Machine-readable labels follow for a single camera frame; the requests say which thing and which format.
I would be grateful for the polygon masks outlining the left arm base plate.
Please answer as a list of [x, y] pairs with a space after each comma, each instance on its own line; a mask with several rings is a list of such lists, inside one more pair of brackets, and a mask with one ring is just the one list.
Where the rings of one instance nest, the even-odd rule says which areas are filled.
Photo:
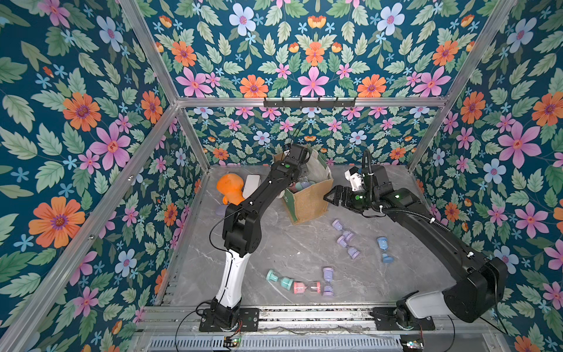
[[212, 309], [205, 309], [199, 323], [199, 332], [256, 332], [259, 321], [260, 310], [258, 308], [240, 308], [234, 312], [216, 312]]

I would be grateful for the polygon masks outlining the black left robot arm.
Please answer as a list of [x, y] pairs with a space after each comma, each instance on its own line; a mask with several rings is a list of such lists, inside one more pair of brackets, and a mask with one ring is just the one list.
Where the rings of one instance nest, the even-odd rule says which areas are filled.
[[226, 260], [217, 294], [211, 301], [211, 322], [225, 330], [239, 322], [242, 284], [249, 259], [262, 240], [261, 218], [271, 203], [301, 176], [310, 152], [292, 145], [275, 161], [258, 188], [238, 205], [228, 205], [221, 224]]

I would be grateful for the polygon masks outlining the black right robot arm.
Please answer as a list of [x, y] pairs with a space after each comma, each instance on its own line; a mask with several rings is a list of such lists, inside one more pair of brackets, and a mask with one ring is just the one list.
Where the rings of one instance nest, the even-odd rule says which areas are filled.
[[394, 319], [403, 329], [434, 315], [454, 315], [466, 323], [497, 309], [504, 297], [507, 264], [476, 251], [432, 215], [409, 189], [395, 189], [382, 166], [348, 170], [349, 186], [334, 186], [323, 199], [365, 215], [389, 217], [410, 231], [445, 266], [455, 284], [431, 292], [413, 292], [397, 302]]

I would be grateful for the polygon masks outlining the purple hourglass pair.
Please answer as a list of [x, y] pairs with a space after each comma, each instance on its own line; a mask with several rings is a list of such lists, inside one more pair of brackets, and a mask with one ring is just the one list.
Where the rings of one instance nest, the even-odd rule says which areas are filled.
[[361, 254], [361, 252], [353, 246], [347, 248], [347, 253], [352, 260], [356, 259]]

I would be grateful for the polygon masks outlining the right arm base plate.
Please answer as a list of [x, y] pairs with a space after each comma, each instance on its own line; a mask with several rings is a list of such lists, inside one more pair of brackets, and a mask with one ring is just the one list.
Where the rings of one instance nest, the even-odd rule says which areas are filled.
[[397, 301], [395, 307], [374, 307], [369, 315], [373, 317], [378, 331], [435, 331], [435, 324], [431, 317], [416, 318], [407, 307], [407, 299], [414, 296], [418, 291]]

